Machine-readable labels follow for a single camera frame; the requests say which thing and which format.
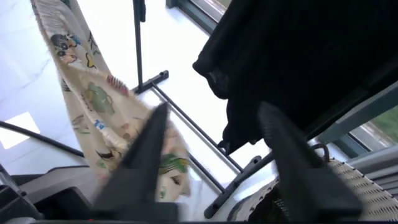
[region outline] laundry basket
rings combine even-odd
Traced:
[[[360,221],[398,221],[398,201],[389,192],[347,163],[330,159],[328,148],[323,145],[317,147],[319,146],[325,151],[324,160],[364,203]],[[289,210],[280,196],[278,183],[279,179],[276,178],[237,203],[230,212],[228,221],[288,222]]]

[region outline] cartoon print fabric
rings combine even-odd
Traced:
[[[106,180],[150,110],[112,76],[76,0],[31,1],[57,66],[76,138],[90,167],[99,179]],[[189,195],[188,153],[172,123],[166,130],[162,154],[157,200],[172,202],[180,194]]]

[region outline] vertical black pole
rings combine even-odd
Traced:
[[[137,52],[137,72],[138,72],[138,90],[142,91],[142,55],[141,55],[141,0],[132,0],[134,7],[134,28],[136,32],[136,52]]]

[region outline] marble floor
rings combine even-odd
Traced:
[[[114,76],[128,87],[137,85],[136,49],[132,1],[79,0],[87,23]],[[146,1],[147,20],[142,24],[144,80],[168,70],[170,78],[159,86],[216,142],[227,123],[226,101],[210,91],[193,69],[208,34],[178,9],[167,9],[164,0]],[[40,133],[79,149],[69,123],[55,65],[42,40],[29,0],[0,1],[0,120]],[[148,91],[140,96],[155,106],[161,99]],[[189,151],[223,186],[236,176],[176,114],[176,124]],[[245,145],[231,157],[244,167],[254,156],[265,156],[268,147],[259,142]],[[331,146],[332,156],[347,157]],[[41,174],[53,167],[86,164],[86,161],[35,139],[0,129],[0,164],[10,174]],[[193,167],[192,194],[180,197],[184,219],[203,220],[204,209],[219,192]],[[271,165],[245,181],[212,220],[226,220],[233,205],[275,177]]]

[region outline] black clothing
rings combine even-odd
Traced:
[[[398,1],[233,0],[193,64],[228,99],[221,145],[230,153],[261,138],[261,100],[311,139],[396,82],[396,9]]]

